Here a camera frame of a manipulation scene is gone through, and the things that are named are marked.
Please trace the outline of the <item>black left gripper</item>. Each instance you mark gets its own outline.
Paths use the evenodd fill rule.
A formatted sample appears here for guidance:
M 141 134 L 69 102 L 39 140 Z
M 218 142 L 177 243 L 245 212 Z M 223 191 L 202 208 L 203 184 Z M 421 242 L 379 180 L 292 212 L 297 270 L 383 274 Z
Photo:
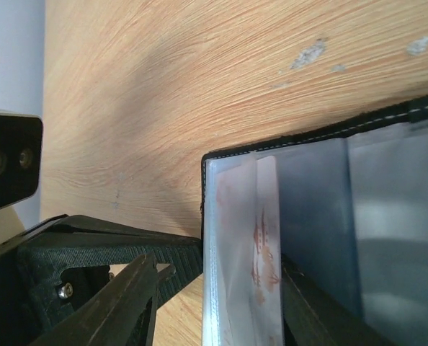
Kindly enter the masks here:
M 86 216 L 57 216 L 0 245 L 0 345 L 28 345 L 111 281 L 110 267 L 153 254 L 202 269 L 198 238 Z

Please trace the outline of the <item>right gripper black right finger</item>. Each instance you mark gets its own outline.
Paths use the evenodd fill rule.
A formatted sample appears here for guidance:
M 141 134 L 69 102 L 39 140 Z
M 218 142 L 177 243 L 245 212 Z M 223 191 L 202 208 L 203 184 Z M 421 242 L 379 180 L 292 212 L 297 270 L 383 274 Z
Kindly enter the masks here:
M 281 256 L 285 345 L 392 345 Z

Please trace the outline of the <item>black leather card holder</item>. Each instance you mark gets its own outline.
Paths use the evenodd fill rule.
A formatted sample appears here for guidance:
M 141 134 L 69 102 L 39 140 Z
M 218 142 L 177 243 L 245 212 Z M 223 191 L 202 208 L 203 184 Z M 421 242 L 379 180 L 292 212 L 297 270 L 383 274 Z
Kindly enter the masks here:
M 274 156 L 284 254 L 392 345 L 428 345 L 428 95 L 203 156 L 202 343 L 218 326 L 217 175 Z

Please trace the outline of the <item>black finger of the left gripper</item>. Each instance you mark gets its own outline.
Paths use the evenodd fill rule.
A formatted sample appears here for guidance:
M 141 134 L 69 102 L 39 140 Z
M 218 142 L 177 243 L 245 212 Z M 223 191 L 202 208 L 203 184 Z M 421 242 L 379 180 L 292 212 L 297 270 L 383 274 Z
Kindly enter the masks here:
M 202 269 L 200 268 L 195 271 L 172 270 L 169 275 L 158 282 L 158 308 L 161 308 L 201 274 Z

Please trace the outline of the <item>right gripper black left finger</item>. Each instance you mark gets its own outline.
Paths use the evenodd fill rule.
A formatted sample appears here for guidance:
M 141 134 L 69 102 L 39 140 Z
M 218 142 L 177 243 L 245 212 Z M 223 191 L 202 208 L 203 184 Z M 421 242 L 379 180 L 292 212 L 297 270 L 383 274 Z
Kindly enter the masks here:
M 152 345 L 159 284 L 176 272 L 153 254 L 138 256 L 78 311 L 33 345 Z

